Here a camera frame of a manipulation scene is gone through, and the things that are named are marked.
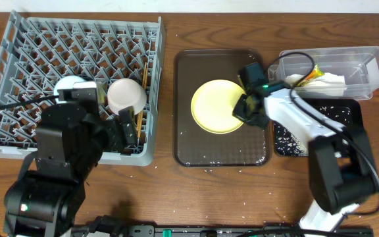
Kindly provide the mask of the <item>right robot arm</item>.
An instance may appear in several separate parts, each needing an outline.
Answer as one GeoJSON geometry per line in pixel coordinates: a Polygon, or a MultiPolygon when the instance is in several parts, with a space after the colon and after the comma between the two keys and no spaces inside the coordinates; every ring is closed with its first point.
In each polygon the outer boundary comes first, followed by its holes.
{"type": "Polygon", "coordinates": [[[234,117],[260,128],[278,122],[308,149],[313,202],[299,222],[302,235],[335,234],[344,218],[356,215],[360,204],[379,194],[365,129],[327,118],[285,82],[268,82],[259,63],[244,66],[238,80],[245,93],[232,111],[234,117]]]}

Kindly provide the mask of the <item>pile of rice and nuts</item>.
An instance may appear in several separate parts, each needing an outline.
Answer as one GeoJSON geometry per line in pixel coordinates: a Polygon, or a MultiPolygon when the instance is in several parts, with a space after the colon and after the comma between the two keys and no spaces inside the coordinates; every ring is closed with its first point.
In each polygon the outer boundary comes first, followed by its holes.
{"type": "MultiPolygon", "coordinates": [[[[314,106],[314,108],[329,119],[337,121],[345,126],[355,122],[353,109],[350,109],[349,107],[314,106]]],[[[274,147],[278,155],[291,157],[308,156],[307,148],[281,124],[275,122],[273,124],[273,132],[274,147]]]]}

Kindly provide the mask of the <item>pale pink bowl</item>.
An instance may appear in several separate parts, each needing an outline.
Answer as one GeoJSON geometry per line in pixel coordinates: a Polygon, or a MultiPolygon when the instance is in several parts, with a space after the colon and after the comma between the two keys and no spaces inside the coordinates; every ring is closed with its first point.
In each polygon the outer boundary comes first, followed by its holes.
{"type": "Polygon", "coordinates": [[[133,107],[134,114],[137,115],[145,107],[147,94],[136,81],[123,78],[110,85],[107,92],[107,101],[110,110],[116,115],[119,114],[119,111],[128,107],[133,107]]]}

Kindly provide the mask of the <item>wooden chopstick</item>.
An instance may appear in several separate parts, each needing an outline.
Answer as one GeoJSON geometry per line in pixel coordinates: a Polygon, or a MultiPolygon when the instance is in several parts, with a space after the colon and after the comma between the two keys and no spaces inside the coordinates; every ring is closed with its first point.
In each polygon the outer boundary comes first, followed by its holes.
{"type": "Polygon", "coordinates": [[[147,88],[147,78],[148,78],[148,63],[144,64],[144,70],[143,70],[143,79],[142,79],[142,88],[146,90],[147,88]]]}
{"type": "Polygon", "coordinates": [[[142,127],[142,122],[143,122],[143,111],[141,111],[139,114],[138,114],[138,120],[137,120],[137,134],[138,134],[138,138],[140,138],[141,136],[141,127],[142,127]]]}

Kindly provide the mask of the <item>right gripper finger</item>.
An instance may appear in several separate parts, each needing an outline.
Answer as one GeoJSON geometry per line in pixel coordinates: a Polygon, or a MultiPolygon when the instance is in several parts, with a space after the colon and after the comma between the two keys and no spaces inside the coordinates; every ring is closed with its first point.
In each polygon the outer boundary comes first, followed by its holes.
{"type": "Polygon", "coordinates": [[[257,126],[265,129],[269,124],[269,117],[266,115],[263,107],[247,108],[247,121],[246,124],[250,126],[257,126]]]}
{"type": "Polygon", "coordinates": [[[236,102],[232,116],[238,120],[249,120],[251,117],[251,111],[247,103],[247,95],[242,94],[236,102]]]}

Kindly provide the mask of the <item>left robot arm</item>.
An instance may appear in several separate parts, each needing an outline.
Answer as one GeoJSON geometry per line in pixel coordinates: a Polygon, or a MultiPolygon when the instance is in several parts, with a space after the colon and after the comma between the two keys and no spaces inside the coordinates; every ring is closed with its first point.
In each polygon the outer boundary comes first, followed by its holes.
{"type": "Polygon", "coordinates": [[[85,182],[107,149],[137,143],[134,109],[102,120],[95,88],[59,90],[36,128],[37,151],[27,155],[5,194],[4,231],[9,236],[61,236],[74,225],[85,182]]]}

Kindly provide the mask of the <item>white paper napkin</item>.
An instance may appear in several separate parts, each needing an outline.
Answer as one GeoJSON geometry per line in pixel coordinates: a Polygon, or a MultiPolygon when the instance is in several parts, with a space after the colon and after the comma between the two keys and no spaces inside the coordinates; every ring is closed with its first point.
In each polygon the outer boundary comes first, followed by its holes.
{"type": "Polygon", "coordinates": [[[345,76],[326,72],[296,87],[296,92],[305,98],[342,97],[347,89],[345,76]]]}

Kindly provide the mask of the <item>light blue bowl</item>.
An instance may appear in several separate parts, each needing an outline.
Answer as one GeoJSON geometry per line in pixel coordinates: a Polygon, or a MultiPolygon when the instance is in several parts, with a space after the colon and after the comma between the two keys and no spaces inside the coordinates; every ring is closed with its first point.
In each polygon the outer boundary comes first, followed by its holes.
{"type": "Polygon", "coordinates": [[[70,91],[77,83],[85,82],[85,80],[79,76],[66,76],[60,79],[53,90],[53,95],[57,95],[55,99],[57,104],[66,103],[66,99],[70,97],[70,91]]]}

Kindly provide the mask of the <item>yellow round plate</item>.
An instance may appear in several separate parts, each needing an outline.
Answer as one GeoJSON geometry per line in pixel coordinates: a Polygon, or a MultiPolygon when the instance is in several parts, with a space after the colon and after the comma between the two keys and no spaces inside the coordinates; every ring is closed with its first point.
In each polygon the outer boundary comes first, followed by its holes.
{"type": "Polygon", "coordinates": [[[191,99],[194,121],[213,134],[227,134],[237,130],[243,122],[232,115],[241,86],[229,80],[211,80],[200,86],[191,99]]]}

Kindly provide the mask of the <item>green orange snack wrapper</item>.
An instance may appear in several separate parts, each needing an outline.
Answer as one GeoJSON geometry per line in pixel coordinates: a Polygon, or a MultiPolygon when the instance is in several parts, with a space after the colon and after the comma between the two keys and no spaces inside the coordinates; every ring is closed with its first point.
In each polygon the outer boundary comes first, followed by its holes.
{"type": "Polygon", "coordinates": [[[302,79],[302,81],[298,82],[296,86],[297,87],[306,86],[307,84],[310,84],[311,82],[313,82],[315,79],[324,75],[325,73],[321,71],[320,67],[318,65],[315,65],[312,72],[306,78],[302,79]]]}

